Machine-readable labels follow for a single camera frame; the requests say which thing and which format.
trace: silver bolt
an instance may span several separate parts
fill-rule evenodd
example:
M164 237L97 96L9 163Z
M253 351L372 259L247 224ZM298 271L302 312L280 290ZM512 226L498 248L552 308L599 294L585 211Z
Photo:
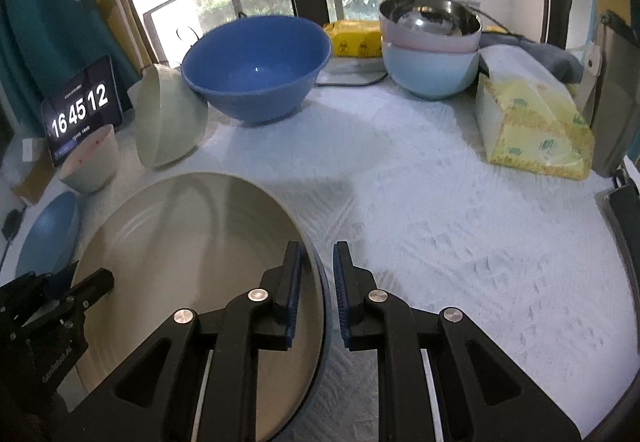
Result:
M247 294L247 297L251 301L259 302L267 299L269 297L269 293L263 288L254 288L251 292L249 292L249 294Z
M458 323L463 317L464 314L462 313L462 310L458 310L457 308L451 307L444 311L444 319L451 321L452 323Z
M188 308L183 308L182 310L178 310L174 314L174 321L176 323L180 323L181 325L185 325L189 323L193 319L193 312Z
M384 303L389 295L384 290L372 290L369 292L369 299L373 303Z

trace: yellow tissue package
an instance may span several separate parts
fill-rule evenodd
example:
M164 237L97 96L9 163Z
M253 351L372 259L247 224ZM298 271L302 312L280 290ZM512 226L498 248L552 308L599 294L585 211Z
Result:
M324 26L334 56L382 57L380 24L377 21L340 20Z
M504 65L499 64L507 59L502 53L498 54L501 56L498 64L494 61L493 69L491 61L485 60L491 78L480 75L476 114L487 161L584 180L593 159L594 140L590 128L564 85L525 51L517 50L526 54L548 76L537 66L530 68L530 65L518 72L520 75L505 72L514 69L513 65L503 68ZM511 55L510 62L529 62L520 52L508 51L508 54Z

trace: large round plate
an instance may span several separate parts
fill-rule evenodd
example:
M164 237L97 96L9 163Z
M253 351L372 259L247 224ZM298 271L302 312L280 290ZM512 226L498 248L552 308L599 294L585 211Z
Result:
M287 242L304 241L287 212L251 183L193 173L161 181L123 204L96 232L76 270L78 282L100 267L114 289L87 311L89 349L78 372L90 392L179 308L223 308L282 264ZM309 245L307 252L313 252ZM322 287L304 257L298 322L287 352L261 351L256 440L268 440L301 405L324 335Z

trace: clock display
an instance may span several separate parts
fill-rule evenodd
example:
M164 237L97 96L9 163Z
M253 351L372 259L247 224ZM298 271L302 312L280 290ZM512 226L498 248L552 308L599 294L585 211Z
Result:
M105 124L119 126L122 110L111 59L104 56L42 102L51 159L59 166L82 140Z

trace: white tablecloth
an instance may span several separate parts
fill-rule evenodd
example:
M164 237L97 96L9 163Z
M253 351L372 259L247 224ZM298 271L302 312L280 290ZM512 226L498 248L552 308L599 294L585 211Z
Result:
M587 434L640 365L636 316L615 240L599 209L610 181L578 183L482 161L467 95L413 98L391 80L314 90L295 115L245 127L210 110L207 138L177 165L138 161L118 134L113 183L84 206L79 251L141 188L180 172L237 174L271 192L316 246L332 248L409 305L465 311ZM333 346L318 395L292 440L377 441L376 358Z

